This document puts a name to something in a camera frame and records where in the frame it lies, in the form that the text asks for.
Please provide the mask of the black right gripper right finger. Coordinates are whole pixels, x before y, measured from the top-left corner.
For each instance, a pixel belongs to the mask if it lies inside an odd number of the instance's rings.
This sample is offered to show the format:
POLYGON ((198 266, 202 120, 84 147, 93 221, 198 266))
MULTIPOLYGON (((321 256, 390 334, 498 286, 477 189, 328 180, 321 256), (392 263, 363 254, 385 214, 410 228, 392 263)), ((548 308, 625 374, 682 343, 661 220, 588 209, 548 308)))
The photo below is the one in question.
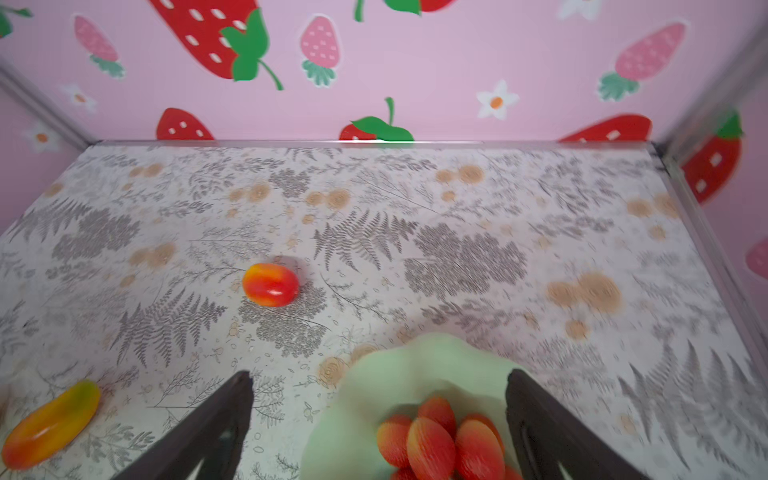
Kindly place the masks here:
POLYGON ((507 378, 506 420, 524 479, 646 480, 528 373, 507 378))

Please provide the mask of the small red-yellow fake mango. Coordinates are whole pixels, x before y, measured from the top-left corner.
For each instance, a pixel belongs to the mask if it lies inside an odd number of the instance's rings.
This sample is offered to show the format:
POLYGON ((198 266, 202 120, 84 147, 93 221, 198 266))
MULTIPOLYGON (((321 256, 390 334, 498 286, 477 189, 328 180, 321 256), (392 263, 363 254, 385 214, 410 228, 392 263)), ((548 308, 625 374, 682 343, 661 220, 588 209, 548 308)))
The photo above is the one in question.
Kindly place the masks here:
POLYGON ((298 296, 300 284, 295 273, 276 264, 254 264, 242 279, 246 297, 257 305, 270 308, 284 307, 298 296))

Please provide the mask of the long yellow-red fake mango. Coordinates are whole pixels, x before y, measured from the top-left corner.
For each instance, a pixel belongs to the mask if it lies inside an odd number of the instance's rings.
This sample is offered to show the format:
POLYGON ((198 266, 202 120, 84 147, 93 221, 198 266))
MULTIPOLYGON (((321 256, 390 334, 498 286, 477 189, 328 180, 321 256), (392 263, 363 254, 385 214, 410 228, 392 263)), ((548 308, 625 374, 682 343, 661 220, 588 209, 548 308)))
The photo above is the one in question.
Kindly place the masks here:
POLYGON ((68 446, 94 418, 99 386, 82 380, 33 411, 8 435, 1 457, 8 470, 28 470, 68 446))

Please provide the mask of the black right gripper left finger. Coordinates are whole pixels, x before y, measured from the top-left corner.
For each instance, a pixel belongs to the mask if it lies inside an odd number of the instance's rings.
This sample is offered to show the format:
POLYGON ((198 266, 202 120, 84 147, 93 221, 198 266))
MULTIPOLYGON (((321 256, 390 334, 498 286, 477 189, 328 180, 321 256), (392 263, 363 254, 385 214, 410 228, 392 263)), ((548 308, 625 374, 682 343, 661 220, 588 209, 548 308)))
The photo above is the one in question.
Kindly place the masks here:
POLYGON ((237 372, 116 477, 234 478, 250 427, 253 401, 250 373, 237 372))

